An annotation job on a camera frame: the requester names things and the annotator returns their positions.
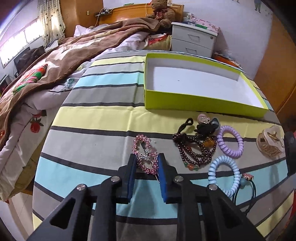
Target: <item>teddy bear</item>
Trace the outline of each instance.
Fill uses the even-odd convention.
[[[147,18],[153,18],[160,21],[160,25],[164,28],[170,28],[172,22],[175,21],[174,10],[168,7],[167,0],[152,0],[150,6],[153,9],[153,14],[147,15]]]

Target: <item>purple coil hair tie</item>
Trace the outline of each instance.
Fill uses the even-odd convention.
[[[229,132],[237,139],[239,148],[238,150],[231,150],[223,141],[223,133]],[[238,158],[242,155],[242,151],[244,150],[244,142],[240,134],[233,129],[231,126],[221,126],[217,135],[217,144],[219,145],[220,149],[223,153],[232,158]]]

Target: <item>open box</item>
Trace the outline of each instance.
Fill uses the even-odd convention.
[[[149,53],[145,108],[263,117],[264,100],[236,68],[200,57]]]

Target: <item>pink beaded hair clip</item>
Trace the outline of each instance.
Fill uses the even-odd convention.
[[[138,143],[145,143],[145,154],[137,150]],[[143,170],[145,173],[154,175],[156,179],[158,180],[158,154],[157,152],[154,152],[151,147],[151,139],[144,136],[144,135],[137,135],[136,138],[133,141],[133,149],[132,153],[136,155],[137,157],[137,166]],[[146,167],[145,164],[143,164],[142,161],[148,161],[152,167],[152,169]]]
[[[223,141],[223,133],[228,132],[234,135],[234,137],[237,139],[237,142],[239,144],[238,150],[231,150]],[[220,149],[223,151],[223,153],[229,157],[232,158],[239,158],[242,155],[242,152],[244,150],[244,142],[242,140],[242,137],[240,134],[231,126],[221,126],[217,135],[217,144],[219,145]]]

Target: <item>blue gripper pad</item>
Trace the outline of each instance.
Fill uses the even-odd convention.
[[[130,202],[131,198],[133,196],[133,187],[135,186],[135,174],[136,174],[136,168],[137,168],[137,159],[136,156],[133,160],[133,165],[131,168],[131,174],[130,177],[128,179],[128,195],[127,195],[127,199]]]
[[[165,173],[164,173],[164,163],[163,161],[166,161],[164,158],[164,154],[160,153],[157,157],[158,159],[158,179],[160,183],[160,191],[161,191],[161,196],[163,198],[163,201],[167,201],[167,183],[165,179]]]

